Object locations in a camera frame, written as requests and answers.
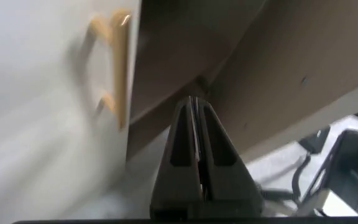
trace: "wooden panel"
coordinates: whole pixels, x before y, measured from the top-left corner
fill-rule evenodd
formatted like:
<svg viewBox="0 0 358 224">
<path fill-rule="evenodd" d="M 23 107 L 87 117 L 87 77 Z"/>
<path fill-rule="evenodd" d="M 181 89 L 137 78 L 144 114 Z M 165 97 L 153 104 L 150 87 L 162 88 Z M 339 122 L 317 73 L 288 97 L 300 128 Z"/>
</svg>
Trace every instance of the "wooden panel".
<svg viewBox="0 0 358 224">
<path fill-rule="evenodd" d="M 271 1 L 216 79 L 212 104 L 237 150 L 252 159 L 357 112 L 353 95 L 330 107 L 356 88 L 358 1 Z"/>
</svg>

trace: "cabinet handle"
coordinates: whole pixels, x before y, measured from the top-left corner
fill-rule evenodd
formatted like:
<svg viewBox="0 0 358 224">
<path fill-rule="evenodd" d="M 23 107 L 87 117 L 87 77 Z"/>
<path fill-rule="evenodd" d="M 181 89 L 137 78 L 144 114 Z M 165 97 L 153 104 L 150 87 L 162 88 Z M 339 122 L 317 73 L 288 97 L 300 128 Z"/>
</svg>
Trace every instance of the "cabinet handle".
<svg viewBox="0 0 358 224">
<path fill-rule="evenodd" d="M 107 42 L 112 51 L 112 79 L 114 97 L 105 93 L 101 102 L 117 116 L 118 128 L 126 123 L 127 108 L 127 58 L 128 32 L 131 14 L 128 10 L 119 9 L 112 12 L 109 22 L 102 16 L 94 17 L 89 25 L 93 33 Z"/>
</svg>

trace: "cabinet door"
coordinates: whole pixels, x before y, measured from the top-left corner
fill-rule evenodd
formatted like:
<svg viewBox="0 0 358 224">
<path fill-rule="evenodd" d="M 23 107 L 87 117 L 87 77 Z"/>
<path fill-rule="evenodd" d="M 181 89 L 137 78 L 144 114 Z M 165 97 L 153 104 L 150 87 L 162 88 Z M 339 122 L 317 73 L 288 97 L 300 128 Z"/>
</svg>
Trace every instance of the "cabinet door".
<svg viewBox="0 0 358 224">
<path fill-rule="evenodd" d="M 98 107 L 112 52 L 88 27 L 123 8 L 127 119 L 139 0 L 0 0 L 0 223 L 59 218 L 123 171 L 128 121 Z"/>
</svg>

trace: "black cable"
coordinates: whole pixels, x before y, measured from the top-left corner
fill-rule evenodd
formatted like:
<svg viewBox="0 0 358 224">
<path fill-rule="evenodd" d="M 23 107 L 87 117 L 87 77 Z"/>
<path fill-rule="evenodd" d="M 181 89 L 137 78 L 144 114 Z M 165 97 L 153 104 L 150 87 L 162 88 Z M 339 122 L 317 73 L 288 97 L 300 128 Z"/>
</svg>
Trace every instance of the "black cable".
<svg viewBox="0 0 358 224">
<path fill-rule="evenodd" d="M 299 205 L 300 204 L 300 200 L 299 198 L 301 197 L 301 190 L 299 188 L 299 179 L 301 176 L 301 173 L 303 171 L 303 169 L 305 169 L 305 167 L 309 164 L 310 162 L 310 154 L 308 153 L 306 155 L 305 160 L 303 161 L 303 163 L 296 169 L 295 173 L 293 174 L 292 177 L 292 192 L 294 194 L 294 202 Z"/>
</svg>

